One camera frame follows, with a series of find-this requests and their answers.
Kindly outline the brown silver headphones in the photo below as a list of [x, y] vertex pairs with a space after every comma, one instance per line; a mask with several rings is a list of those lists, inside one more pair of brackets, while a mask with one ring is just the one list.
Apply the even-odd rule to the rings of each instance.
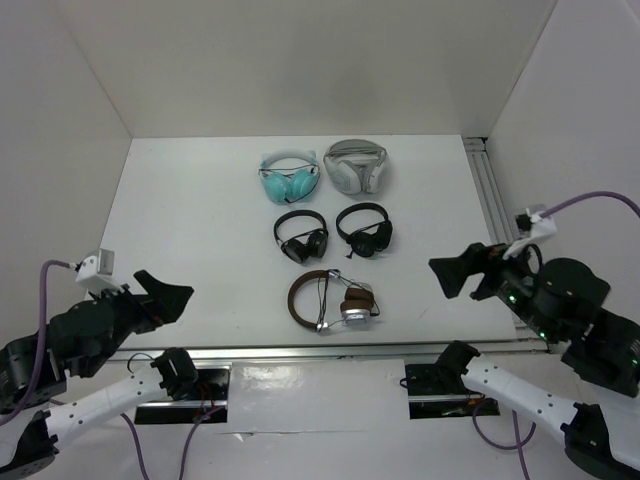
[[[340, 318], [327, 322], [328, 290], [332, 280], [345, 287], [342, 302], [339, 305]], [[318, 314], [315, 320], [303, 318], [296, 309], [296, 295], [308, 284], [314, 283], [318, 295]], [[291, 318], [301, 327], [314, 333], [322, 333], [336, 324], [367, 323], [381, 314], [375, 294], [369, 284], [344, 277], [337, 269], [312, 270], [298, 277], [289, 288], [287, 309]]]

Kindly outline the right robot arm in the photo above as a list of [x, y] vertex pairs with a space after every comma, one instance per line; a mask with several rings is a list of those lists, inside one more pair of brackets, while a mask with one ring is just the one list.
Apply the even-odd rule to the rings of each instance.
[[497, 299], [548, 345], [562, 346], [559, 367], [584, 386], [585, 401], [543, 389], [463, 341], [439, 355], [436, 379], [448, 392], [483, 394], [536, 424], [566, 457], [596, 479], [639, 476], [639, 325], [604, 306], [610, 285], [586, 264], [554, 258], [531, 270], [504, 244], [474, 243], [429, 266], [446, 298], [471, 276], [476, 301]]

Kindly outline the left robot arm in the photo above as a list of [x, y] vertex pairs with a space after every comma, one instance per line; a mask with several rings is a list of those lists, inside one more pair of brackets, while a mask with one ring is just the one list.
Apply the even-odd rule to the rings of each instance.
[[42, 471], [88, 430], [148, 401], [180, 400], [196, 390], [198, 372], [184, 348], [171, 347], [123, 380], [79, 400], [54, 404], [71, 377], [93, 377], [132, 334], [176, 322], [194, 294], [145, 270], [143, 293], [107, 283], [68, 311], [41, 317], [36, 333], [1, 350], [1, 476]]

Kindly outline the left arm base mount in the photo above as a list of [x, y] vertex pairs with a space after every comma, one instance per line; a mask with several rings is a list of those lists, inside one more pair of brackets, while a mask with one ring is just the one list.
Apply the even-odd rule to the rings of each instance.
[[231, 379], [229, 364], [197, 364], [198, 380], [179, 400], [171, 396], [140, 404], [134, 424], [189, 425], [223, 424], [228, 420], [228, 397]]

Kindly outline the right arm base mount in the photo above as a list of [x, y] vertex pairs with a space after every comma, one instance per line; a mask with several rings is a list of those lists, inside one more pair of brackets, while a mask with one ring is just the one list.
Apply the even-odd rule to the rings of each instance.
[[406, 364], [399, 385], [408, 394], [412, 420], [500, 414], [495, 400], [486, 400], [482, 394], [467, 389], [460, 379], [435, 363]]

